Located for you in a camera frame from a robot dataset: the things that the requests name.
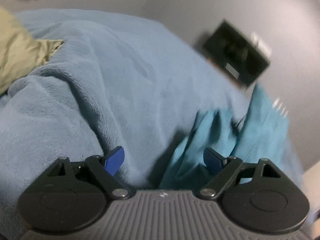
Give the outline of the teal large garment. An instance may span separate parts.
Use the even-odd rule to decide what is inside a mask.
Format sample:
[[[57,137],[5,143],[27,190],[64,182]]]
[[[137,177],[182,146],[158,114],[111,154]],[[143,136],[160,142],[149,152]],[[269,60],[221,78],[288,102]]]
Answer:
[[[225,158],[235,156],[246,163],[270,159],[302,187],[302,165],[287,138],[289,120],[276,113],[272,103],[263,87],[256,85],[241,121],[230,109],[198,113],[191,132],[176,147],[159,188],[199,191],[214,177],[203,161],[208,147]]]

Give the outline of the black television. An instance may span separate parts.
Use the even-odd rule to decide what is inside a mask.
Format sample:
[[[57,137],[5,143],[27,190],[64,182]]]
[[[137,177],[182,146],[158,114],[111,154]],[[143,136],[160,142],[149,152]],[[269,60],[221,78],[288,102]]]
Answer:
[[[222,21],[202,45],[204,53],[225,73],[249,87],[269,67],[270,60],[234,25]]]

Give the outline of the white box above television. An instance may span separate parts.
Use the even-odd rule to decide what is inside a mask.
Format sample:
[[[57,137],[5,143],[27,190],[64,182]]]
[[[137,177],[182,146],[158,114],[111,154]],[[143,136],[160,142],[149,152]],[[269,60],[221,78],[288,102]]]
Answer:
[[[250,35],[251,44],[266,58],[270,58],[272,55],[272,48],[255,32]]]

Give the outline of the light blue fleece blanket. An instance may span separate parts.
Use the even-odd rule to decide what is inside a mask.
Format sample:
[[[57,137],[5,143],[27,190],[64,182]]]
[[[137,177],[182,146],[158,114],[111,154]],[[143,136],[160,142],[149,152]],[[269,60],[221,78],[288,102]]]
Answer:
[[[17,200],[55,159],[82,161],[117,146],[121,177],[157,187],[196,115],[248,101],[200,54],[155,21],[93,10],[19,12],[35,38],[62,39],[43,67],[1,97],[1,233],[24,232]]]

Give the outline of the white router with antennas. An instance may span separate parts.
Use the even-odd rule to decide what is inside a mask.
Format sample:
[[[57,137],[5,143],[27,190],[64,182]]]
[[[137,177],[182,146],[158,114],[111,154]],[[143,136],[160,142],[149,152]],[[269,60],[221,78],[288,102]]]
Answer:
[[[280,97],[277,97],[273,103],[272,103],[272,108],[278,113],[281,117],[286,118],[288,115],[289,110],[287,107],[284,105]]]

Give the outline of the beige cloth on bed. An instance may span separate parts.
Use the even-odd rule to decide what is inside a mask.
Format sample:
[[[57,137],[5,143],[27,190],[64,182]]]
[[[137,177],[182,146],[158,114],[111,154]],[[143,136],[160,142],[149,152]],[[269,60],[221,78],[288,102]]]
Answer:
[[[44,66],[63,40],[37,40],[10,12],[1,8],[1,94],[18,79]]]

